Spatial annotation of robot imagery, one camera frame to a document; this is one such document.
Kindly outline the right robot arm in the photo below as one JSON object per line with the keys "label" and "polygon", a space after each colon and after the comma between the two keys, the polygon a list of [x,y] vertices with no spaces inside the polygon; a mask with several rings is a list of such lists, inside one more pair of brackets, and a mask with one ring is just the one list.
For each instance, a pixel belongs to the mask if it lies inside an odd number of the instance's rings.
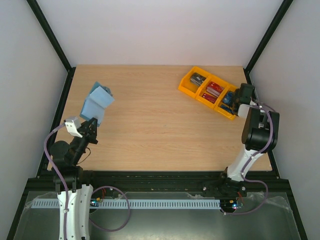
{"label": "right robot arm", "polygon": [[242,83],[228,103],[231,112],[245,118],[245,123],[241,135],[242,149],[219,176],[217,189],[224,196],[244,192],[244,181],[252,165],[273,150],[278,142],[280,114],[272,107],[254,101],[254,90],[253,85]]}

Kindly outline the blue card stack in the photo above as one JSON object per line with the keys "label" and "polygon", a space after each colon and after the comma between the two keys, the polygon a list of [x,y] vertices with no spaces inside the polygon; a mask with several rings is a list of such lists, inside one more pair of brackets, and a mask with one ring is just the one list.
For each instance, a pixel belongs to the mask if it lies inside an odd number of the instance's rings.
{"label": "blue card stack", "polygon": [[233,99],[233,96],[234,96],[234,93],[232,91],[229,91],[224,97],[223,97],[223,100],[222,100],[222,103],[227,105],[227,106],[230,106],[231,102],[232,102],[232,99]]}

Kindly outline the black aluminium frame rail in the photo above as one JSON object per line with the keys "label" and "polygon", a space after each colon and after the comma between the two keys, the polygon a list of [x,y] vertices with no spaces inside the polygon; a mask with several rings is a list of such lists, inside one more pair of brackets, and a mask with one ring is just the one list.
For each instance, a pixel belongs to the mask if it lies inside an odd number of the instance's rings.
{"label": "black aluminium frame rail", "polygon": [[92,171],[91,185],[102,195],[101,187],[106,187],[106,196],[116,192],[185,192],[203,197],[234,199],[247,192],[284,192],[292,197],[290,183],[281,179],[274,171],[250,171],[243,183],[244,192],[234,196],[222,195],[218,189],[220,175],[224,171]]}

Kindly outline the red card stack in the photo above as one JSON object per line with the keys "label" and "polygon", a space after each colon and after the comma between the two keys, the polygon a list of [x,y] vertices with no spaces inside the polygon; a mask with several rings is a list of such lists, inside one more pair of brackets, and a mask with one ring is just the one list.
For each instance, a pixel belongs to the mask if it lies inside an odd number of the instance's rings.
{"label": "red card stack", "polygon": [[217,98],[221,95],[223,90],[224,88],[222,86],[213,81],[211,81],[206,87],[206,91]]}

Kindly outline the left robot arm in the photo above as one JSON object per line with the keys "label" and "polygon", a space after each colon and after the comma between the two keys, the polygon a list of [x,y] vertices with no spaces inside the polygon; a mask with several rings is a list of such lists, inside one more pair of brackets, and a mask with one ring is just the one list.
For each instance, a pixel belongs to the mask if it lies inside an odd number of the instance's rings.
{"label": "left robot arm", "polygon": [[98,121],[93,117],[80,122],[77,117],[70,117],[61,126],[73,136],[73,140],[70,143],[63,140],[56,141],[47,150],[47,158],[55,172],[53,182],[59,207],[58,238],[88,240],[93,172],[83,170],[78,163],[88,145],[98,143]]}

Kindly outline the loose blue card in bin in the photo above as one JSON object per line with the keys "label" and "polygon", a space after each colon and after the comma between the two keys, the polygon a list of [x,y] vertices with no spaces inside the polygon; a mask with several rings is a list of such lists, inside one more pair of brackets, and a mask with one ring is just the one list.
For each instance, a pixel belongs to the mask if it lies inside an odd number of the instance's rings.
{"label": "loose blue card in bin", "polygon": [[228,112],[229,114],[233,115],[233,111],[231,110],[231,108],[229,106],[226,105],[221,105],[220,106],[221,109],[223,109],[224,111]]}

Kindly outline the yellow three-compartment bin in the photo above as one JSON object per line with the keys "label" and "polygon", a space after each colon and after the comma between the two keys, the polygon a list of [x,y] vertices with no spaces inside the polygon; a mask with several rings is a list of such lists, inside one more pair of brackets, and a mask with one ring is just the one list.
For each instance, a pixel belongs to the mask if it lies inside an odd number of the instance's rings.
{"label": "yellow three-compartment bin", "polygon": [[236,118],[232,111],[232,97],[237,87],[216,75],[194,66],[181,79],[178,89],[226,118]]}

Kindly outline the blue leather card holder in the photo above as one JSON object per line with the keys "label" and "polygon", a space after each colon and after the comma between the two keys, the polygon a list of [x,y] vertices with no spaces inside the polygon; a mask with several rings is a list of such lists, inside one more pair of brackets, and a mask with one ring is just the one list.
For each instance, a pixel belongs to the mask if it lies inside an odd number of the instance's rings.
{"label": "blue leather card holder", "polygon": [[79,116],[86,121],[97,119],[99,127],[104,119],[105,109],[114,101],[111,90],[96,81],[84,100]]}

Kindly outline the black card stack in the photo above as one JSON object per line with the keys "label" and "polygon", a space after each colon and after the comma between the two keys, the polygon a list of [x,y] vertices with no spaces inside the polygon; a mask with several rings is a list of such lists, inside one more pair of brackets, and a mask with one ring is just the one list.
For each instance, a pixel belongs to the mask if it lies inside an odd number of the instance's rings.
{"label": "black card stack", "polygon": [[194,72],[190,77],[190,82],[196,86],[201,86],[205,80],[206,80],[206,77],[200,75],[197,72]]}

